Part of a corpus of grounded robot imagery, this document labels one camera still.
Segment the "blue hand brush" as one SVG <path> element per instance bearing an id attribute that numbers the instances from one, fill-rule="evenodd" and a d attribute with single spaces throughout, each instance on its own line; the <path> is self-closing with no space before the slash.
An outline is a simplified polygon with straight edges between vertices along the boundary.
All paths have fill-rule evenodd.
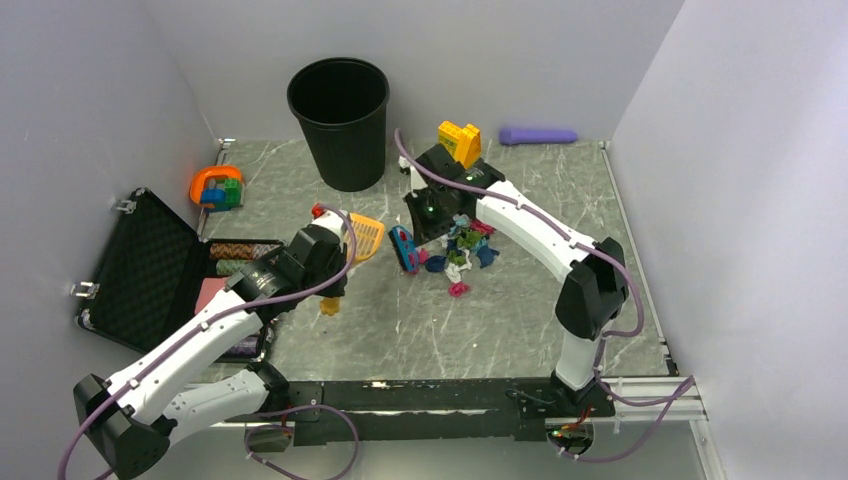
<path id="1" fill-rule="evenodd" d="M 402 271 L 416 274 L 419 270 L 419 256 L 412 233 L 404 226 L 396 225 L 389 230 L 387 236 Z"/>

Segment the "orange slotted scoop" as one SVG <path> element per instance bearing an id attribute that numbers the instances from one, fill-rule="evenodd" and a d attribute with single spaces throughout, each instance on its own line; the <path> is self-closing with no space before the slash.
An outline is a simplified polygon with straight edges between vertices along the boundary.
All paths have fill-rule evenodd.
<path id="1" fill-rule="evenodd" d="M 358 213 L 350 213 L 352 233 L 346 232 L 344 241 L 348 247 L 348 257 L 353 266 L 370 260 L 378 251 L 385 226 L 382 222 Z"/>

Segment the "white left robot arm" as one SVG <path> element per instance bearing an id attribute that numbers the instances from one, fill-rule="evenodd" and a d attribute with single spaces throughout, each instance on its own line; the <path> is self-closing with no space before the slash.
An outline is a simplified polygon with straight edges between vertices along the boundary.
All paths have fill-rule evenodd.
<path id="1" fill-rule="evenodd" d="M 346 216 L 327 213 L 293 240 L 244 265 L 196 316 L 159 346 L 107 379 L 73 389 L 87 437 L 120 479 L 154 466 L 169 447 L 219 421 L 256 413 L 279 417 L 290 386 L 274 367 L 252 362 L 204 387 L 186 385 L 228 350 L 312 295 L 339 297 L 357 240 Z"/>

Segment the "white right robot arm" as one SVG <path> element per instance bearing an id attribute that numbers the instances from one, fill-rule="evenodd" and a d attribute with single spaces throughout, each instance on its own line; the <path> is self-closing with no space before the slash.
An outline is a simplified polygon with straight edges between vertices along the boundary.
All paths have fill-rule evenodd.
<path id="1" fill-rule="evenodd" d="M 551 399 L 560 413 L 578 414 L 590 402 L 601 334 L 629 295 L 621 244 L 571 229 L 484 160 L 464 167 L 440 144 L 414 162 L 401 157 L 399 165 L 410 176 L 404 200 L 416 245 L 446 235 L 465 215 L 505 234 L 560 283 L 554 312 L 564 337 Z"/>

